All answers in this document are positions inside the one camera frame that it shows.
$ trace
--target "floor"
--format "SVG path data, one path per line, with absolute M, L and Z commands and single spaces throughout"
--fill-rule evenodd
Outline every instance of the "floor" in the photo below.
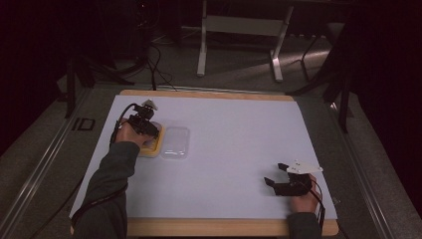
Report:
M 184 29 L 183 36 L 178 45 L 159 34 L 153 38 L 149 59 L 151 66 L 156 66 L 154 76 L 160 90 L 282 95 L 307 83 L 299 59 L 311 42 L 309 39 L 295 36 L 286 39 L 280 56 L 285 79 L 277 83 L 269 64 L 269 50 L 274 39 L 210 35 L 206 75 L 198 78 L 196 65 L 199 31 Z M 320 39 L 308 53 L 306 66 L 310 77 L 317 72 L 329 49 L 329 43 Z M 130 62 L 117 61 L 117 64 L 124 68 Z M 88 93 L 86 89 L 78 88 L 78 99 L 84 100 L 84 103 L 76 110 L 75 118 L 104 120 L 112 101 L 111 96 L 120 90 L 152 89 L 151 69 L 147 66 L 123 77 L 135 85 L 120 86 L 96 74 L 97 82 Z M 420 217 L 409 203 L 357 97 L 352 96 L 350 99 L 347 119 L 349 134 L 345 134 L 336 125 L 335 110 L 320 98 L 325 87 L 306 93 L 296 100 L 304 109 L 304 119 L 311 128 L 310 137 L 316 155 L 328 171 L 326 180 L 329 187 L 333 188 L 338 222 L 344 229 L 344 232 L 331 238 L 347 238 L 346 235 L 349 238 L 368 239 L 417 238 L 416 235 L 422 235 Z M 75 196 L 72 189 L 76 188 L 84 175 L 90 161 L 87 155 L 92 154 L 102 129 L 98 126 L 90 132 L 67 129 L 64 138 L 56 139 L 56 133 L 71 123 L 63 119 L 65 111 L 64 103 L 54 102 L 2 155 L 0 215 L 7 215 L 40 158 L 51 150 L 50 143 L 56 140 L 59 146 L 58 151 L 52 151 L 54 157 L 38 190 L 31 192 L 32 200 L 21 208 L 23 211 L 13 225 L 10 238 L 30 238 L 43 228 L 43 224 L 58 209 L 58 214 L 40 231 L 39 238 L 70 238 L 68 216 Z M 97 124 L 102 125 L 102 121 L 98 120 Z

